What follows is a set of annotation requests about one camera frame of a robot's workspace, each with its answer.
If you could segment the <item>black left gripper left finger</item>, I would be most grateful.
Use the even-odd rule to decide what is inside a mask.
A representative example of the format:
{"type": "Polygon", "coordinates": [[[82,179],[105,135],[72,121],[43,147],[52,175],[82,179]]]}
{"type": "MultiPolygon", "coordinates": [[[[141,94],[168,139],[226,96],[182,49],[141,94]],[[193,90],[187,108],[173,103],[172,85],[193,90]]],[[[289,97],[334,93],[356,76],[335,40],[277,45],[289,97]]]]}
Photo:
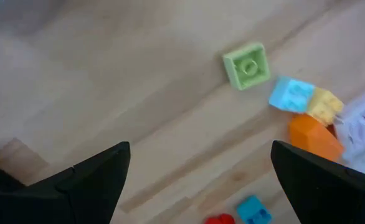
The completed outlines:
{"type": "Polygon", "coordinates": [[[110,223],[130,158],[123,141],[32,185],[0,169],[0,223],[110,223]]]}

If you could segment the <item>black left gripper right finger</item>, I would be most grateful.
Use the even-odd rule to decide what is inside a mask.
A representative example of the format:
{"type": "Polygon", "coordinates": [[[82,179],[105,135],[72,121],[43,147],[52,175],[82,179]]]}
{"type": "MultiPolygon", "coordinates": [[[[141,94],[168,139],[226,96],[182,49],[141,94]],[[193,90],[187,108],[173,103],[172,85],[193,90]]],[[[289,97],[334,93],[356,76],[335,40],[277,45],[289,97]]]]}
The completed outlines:
{"type": "Polygon", "coordinates": [[[365,223],[365,174],[284,141],[270,157],[301,223],[365,223]]]}

